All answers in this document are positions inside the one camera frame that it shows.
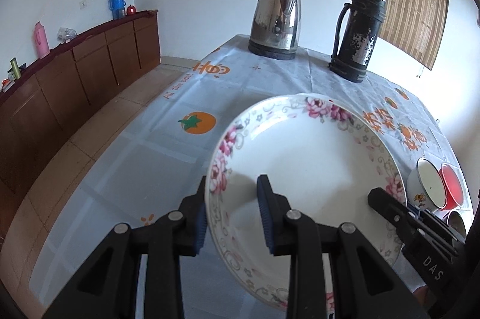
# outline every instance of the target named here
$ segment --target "red bowl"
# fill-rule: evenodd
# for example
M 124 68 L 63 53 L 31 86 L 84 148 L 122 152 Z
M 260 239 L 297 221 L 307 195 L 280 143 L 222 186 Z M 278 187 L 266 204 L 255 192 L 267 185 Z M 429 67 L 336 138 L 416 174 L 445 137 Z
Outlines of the red bowl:
M 457 174 L 448 163 L 443 163 L 438 171 L 447 191 L 445 210 L 452 210 L 463 204 L 463 191 Z

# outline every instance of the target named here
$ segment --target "black thermos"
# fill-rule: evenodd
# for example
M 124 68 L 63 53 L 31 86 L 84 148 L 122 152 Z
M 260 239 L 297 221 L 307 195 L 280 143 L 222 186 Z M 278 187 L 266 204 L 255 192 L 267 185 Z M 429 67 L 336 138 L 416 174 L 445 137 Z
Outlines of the black thermos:
M 360 83 L 367 74 L 367 66 L 377 41 L 378 31 L 385 20 L 386 0 L 351 0 L 340 12 L 335 33 L 332 62 L 334 73 L 349 81 Z M 346 11 L 350 9 L 340 52 L 340 28 Z

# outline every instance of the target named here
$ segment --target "pink thermos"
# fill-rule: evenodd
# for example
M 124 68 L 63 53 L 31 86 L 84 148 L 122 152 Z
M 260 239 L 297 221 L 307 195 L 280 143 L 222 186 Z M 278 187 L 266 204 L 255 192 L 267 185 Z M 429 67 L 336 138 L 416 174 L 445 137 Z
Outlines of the pink thermos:
M 40 21 L 35 24 L 34 38 L 35 47 L 37 48 L 37 54 L 40 59 L 45 58 L 50 54 L 49 42 L 47 42 L 45 33 L 45 27 L 40 24 Z

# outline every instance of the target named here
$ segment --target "floral plate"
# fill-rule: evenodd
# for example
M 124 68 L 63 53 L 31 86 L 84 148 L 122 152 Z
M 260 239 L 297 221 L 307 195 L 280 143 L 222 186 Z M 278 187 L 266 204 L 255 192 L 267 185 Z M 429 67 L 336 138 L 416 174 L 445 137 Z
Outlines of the floral plate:
M 256 298 L 286 309 L 290 272 L 290 258 L 271 256 L 265 244 L 256 196 L 260 174 L 268 175 L 274 192 L 285 195 L 292 208 L 316 222 L 353 222 L 394 264 L 402 242 L 367 203 L 369 191 L 383 187 L 406 204 L 398 168 L 383 142 L 337 101 L 315 94 L 273 97 L 248 108 L 227 128 L 210 162 L 205 191 L 220 257 Z

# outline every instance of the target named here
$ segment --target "blue thermos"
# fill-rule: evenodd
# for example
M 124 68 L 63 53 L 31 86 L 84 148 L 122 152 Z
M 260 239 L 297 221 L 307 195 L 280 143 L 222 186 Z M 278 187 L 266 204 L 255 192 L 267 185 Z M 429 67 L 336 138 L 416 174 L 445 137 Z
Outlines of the blue thermos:
M 112 11 L 114 20 L 125 17 L 126 4 L 124 0 L 109 0 L 109 8 Z

